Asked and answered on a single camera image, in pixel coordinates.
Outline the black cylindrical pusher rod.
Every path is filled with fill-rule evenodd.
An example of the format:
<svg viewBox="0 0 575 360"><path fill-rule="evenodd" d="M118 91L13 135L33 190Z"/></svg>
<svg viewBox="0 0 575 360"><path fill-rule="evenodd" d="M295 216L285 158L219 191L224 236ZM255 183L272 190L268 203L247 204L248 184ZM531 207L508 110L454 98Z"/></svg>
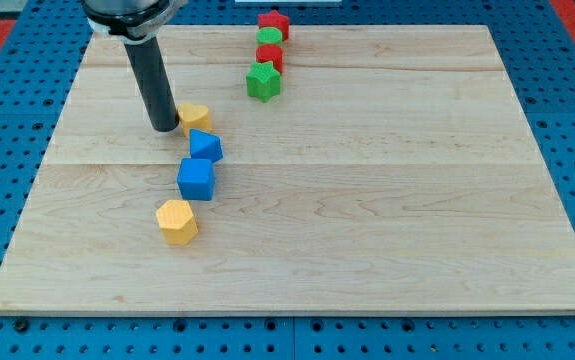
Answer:
<svg viewBox="0 0 575 360"><path fill-rule="evenodd" d="M126 45L125 49L152 128L158 132L174 130L179 119L157 38Z"/></svg>

